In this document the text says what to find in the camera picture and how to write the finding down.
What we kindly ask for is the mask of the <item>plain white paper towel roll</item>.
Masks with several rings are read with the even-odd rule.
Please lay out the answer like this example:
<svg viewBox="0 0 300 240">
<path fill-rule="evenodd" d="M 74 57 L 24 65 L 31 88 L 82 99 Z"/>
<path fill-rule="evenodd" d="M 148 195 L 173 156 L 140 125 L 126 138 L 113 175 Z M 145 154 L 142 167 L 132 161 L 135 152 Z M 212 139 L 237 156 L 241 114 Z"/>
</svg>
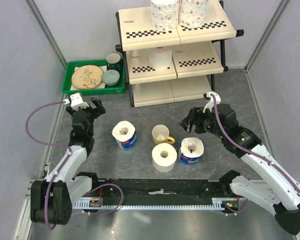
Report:
<svg viewBox="0 0 300 240">
<path fill-rule="evenodd" d="M 169 143 L 160 143 L 152 149 L 152 164 L 161 173 L 171 171 L 178 158 L 176 149 Z"/>
<path fill-rule="evenodd" d="M 172 63 L 172 47 L 156 47 L 148 50 L 149 65 L 155 70 L 166 70 Z"/>
</svg>

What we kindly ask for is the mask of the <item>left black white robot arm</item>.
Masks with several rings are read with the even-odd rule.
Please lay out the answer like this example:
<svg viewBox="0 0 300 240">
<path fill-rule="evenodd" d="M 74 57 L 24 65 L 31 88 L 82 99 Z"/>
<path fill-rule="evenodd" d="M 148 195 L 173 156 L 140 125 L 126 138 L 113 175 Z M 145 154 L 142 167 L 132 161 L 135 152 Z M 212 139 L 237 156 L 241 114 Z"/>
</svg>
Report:
<svg viewBox="0 0 300 240">
<path fill-rule="evenodd" d="M 61 101 L 72 119 L 66 153 L 50 174 L 30 187 L 30 219 L 50 231 L 69 222 L 73 204 L 83 195 L 94 197 L 100 191 L 95 173 L 76 173 L 94 147 L 94 120 L 106 113 L 99 99 L 90 100 L 76 93 Z"/>
</svg>

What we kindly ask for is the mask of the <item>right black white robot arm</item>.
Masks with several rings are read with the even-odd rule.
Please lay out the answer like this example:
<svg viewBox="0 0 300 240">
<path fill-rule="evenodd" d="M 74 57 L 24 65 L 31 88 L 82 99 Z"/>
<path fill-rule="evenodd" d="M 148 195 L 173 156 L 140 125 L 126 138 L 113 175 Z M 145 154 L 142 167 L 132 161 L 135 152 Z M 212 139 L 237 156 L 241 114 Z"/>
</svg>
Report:
<svg viewBox="0 0 300 240">
<path fill-rule="evenodd" d="M 219 184 L 223 196 L 236 194 L 247 198 L 271 213 L 289 234 L 300 233 L 300 183 L 274 159 L 253 131 L 239 124 L 230 105 L 192 107 L 179 125 L 187 133 L 217 136 L 226 150 L 253 168 L 270 187 L 270 190 L 263 189 L 231 170 L 222 176 Z"/>
</svg>

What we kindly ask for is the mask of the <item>floral white paper towel roll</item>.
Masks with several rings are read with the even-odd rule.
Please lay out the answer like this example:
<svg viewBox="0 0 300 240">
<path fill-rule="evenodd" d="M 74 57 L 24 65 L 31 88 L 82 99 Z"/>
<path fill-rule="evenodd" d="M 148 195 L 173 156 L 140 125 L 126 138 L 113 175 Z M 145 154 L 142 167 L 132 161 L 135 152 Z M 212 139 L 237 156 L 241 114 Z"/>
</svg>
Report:
<svg viewBox="0 0 300 240">
<path fill-rule="evenodd" d="M 209 0 L 181 0 L 178 22 L 187 28 L 197 28 L 204 24 Z"/>
</svg>

